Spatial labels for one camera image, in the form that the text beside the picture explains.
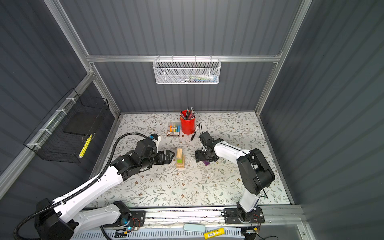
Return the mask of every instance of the cable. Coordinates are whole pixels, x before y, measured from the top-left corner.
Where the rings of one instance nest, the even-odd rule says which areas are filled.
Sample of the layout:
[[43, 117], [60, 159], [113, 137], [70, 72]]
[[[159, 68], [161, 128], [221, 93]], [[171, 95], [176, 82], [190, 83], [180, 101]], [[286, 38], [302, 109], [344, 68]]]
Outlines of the cable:
[[139, 173], [142, 173], [142, 172], [148, 171], [149, 169], [151, 169], [151, 168], [148, 168], [148, 169], [146, 169], [146, 170], [143, 170], [143, 171], [139, 171]]
[[[201, 124], [201, 122], [199, 123], [199, 133], [200, 135], [203, 134], [203, 125]], [[201, 143], [201, 150], [204, 151], [203, 143], [201, 141], [200, 143]]]
[[199, 123], [199, 132], [200, 134], [203, 133], [203, 125], [201, 124], [201, 122]]
[[263, 240], [265, 240], [265, 239], [267, 239], [267, 238], [271, 238], [271, 237], [275, 237], [276, 238], [276, 240], [279, 240], [279, 238], [277, 237], [277, 236], [268, 236], [268, 237], [265, 237], [265, 238], [263, 238], [262, 236], [260, 236], [257, 232], [255, 232], [256, 233], [256, 235], [257, 236], [259, 236], [260, 237], [260, 239], [263, 239]]
[[233, 149], [236, 149], [236, 150], [238, 150], [238, 151], [240, 151], [240, 152], [242, 152], [242, 153], [244, 153], [244, 154], [246, 155], [246, 153], [243, 152], [243, 151], [241, 151], [240, 149], [237, 149], [237, 148], [235, 148], [235, 147], [229, 146], [229, 145], [224, 144], [224, 143], [221, 143], [221, 142], [218, 142], [218, 143], [223, 144], [224, 146], [227, 146], [227, 147], [231, 147], [231, 148], [233, 148]]
[[139, 230], [139, 228], [140, 228], [140, 221], [139, 221], [139, 219], [138, 218], [133, 218], [133, 223], [135, 223], [135, 219], [137, 220], [137, 222], [139, 223], [139, 225], [138, 225], [138, 227], [137, 227], [137, 230]]
[[221, 216], [222, 217], [237, 217], [237, 214], [231, 215], [231, 214], [228, 214], [226, 212], [221, 212]]
[[[260, 183], [260, 186], [262, 186], [262, 183], [260, 182], [260, 179], [259, 179], [259, 177], [258, 177], [257, 174], [256, 174], [256, 177], [257, 177], [257, 180], [258, 180], [259, 183]], [[269, 198], [268, 198], [268, 195], [266, 194], [266, 192], [265, 192], [265, 190], [264, 190], [264, 188], [263, 188], [263, 192], [264, 192], [265, 196], [260, 196], [260, 197], [265, 197], [266, 199], [269, 199]]]
[[85, 187], [83, 187], [82, 189], [78, 190], [77, 192], [75, 192], [74, 194], [66, 197], [65, 199], [61, 200], [60, 202], [57, 202], [55, 204], [52, 204], [50, 206], [47, 206], [43, 209], [41, 209], [40, 211], [38, 212], [35, 212], [31, 215], [29, 215], [28, 217], [26, 217], [25, 219], [21, 220], [21, 222], [15, 227], [15, 229], [13, 230], [13, 233], [12, 233], [12, 236], [15, 240], [40, 240], [40, 238], [25, 238], [25, 237], [22, 237], [19, 235], [19, 230], [20, 228], [26, 223], [28, 222], [29, 220], [33, 219], [34, 217], [36, 217], [37, 215], [40, 215], [41, 213], [44, 213], [48, 210], [51, 210], [59, 205], [61, 205], [62, 203], [66, 203], [68, 200], [74, 198], [75, 196], [79, 195], [80, 193], [84, 192], [86, 189], [88, 189], [90, 186], [92, 186], [93, 184], [95, 184], [98, 179], [101, 179], [101, 177], [104, 175], [104, 173], [107, 171], [107, 169], [109, 168], [109, 165], [111, 164], [111, 161], [112, 161], [112, 158], [113, 158], [113, 154], [115, 153], [115, 149], [119, 143], [119, 141], [123, 138], [123, 137], [126, 137], [128, 135], [139, 135], [139, 136], [142, 136], [144, 138], [148, 138], [147, 136], [145, 136], [144, 134], [141, 134], [141, 133], [138, 133], [138, 132], [129, 132], [129, 133], [126, 133], [126, 134], [123, 134], [121, 135], [115, 142], [115, 144], [113, 145], [113, 148], [112, 148], [112, 151], [111, 151], [111, 154], [109, 156], [109, 159], [107, 161], [107, 164], [105, 165], [105, 167], [103, 168], [103, 170], [101, 171], [101, 173], [97, 176], [97, 178], [93, 179], [90, 183], [88, 183]]
[[104, 235], [104, 237], [105, 237], [107, 240], [112, 240], [112, 239], [107, 235], [107, 233], [105, 232], [103, 226], [100, 226], [100, 230], [101, 230], [101, 233]]

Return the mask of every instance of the wire mesh basket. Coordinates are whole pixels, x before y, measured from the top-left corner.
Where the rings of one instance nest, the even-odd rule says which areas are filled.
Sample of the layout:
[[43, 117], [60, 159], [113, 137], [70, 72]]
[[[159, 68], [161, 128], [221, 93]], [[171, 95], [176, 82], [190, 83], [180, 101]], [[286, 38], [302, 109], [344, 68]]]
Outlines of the wire mesh basket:
[[217, 84], [221, 62], [218, 61], [160, 61], [153, 60], [158, 84]]
[[76, 95], [45, 129], [35, 143], [24, 145], [47, 161], [80, 163], [108, 111], [104, 98]]

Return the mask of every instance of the red wire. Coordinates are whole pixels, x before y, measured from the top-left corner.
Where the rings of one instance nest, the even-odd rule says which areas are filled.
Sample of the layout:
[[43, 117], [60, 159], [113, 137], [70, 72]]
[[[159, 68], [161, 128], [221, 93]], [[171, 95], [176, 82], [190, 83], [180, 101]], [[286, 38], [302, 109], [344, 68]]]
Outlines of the red wire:
[[139, 222], [139, 226], [137, 227], [137, 230], [140, 228], [140, 221], [138, 218], [133, 218], [133, 222], [135, 222], [135, 219]]
[[253, 217], [253, 219], [257, 222], [257, 224], [259, 225], [257, 228], [259, 228], [261, 226], [261, 224], [257, 221], [257, 219], [255, 217]]

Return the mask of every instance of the gray eraser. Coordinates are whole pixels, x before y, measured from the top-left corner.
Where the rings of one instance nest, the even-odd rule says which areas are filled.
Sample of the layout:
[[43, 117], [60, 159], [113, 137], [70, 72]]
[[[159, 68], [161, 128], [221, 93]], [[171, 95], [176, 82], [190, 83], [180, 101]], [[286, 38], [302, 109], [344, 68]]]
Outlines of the gray eraser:
[[184, 231], [205, 232], [205, 226], [200, 224], [186, 223], [184, 224]]

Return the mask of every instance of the red pencil cup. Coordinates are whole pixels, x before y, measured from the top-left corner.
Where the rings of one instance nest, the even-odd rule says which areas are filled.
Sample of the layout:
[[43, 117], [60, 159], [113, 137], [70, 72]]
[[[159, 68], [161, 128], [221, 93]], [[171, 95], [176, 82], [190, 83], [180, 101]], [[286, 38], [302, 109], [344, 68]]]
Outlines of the red pencil cup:
[[[184, 110], [181, 112], [184, 116], [187, 114], [187, 111]], [[181, 131], [184, 134], [190, 135], [195, 132], [195, 119], [191, 120], [184, 120], [182, 117], [180, 117], [180, 122], [181, 122]]]

